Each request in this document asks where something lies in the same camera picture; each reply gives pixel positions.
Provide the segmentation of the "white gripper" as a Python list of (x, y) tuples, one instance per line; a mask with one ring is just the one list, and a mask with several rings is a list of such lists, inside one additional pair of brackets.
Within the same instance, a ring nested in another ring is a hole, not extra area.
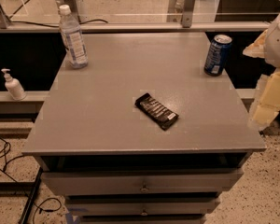
[(280, 14), (268, 30), (243, 50), (252, 58), (265, 58), (266, 63), (277, 67), (269, 76), (261, 75), (255, 89), (254, 101), (249, 108), (248, 127), (263, 131), (280, 111)]

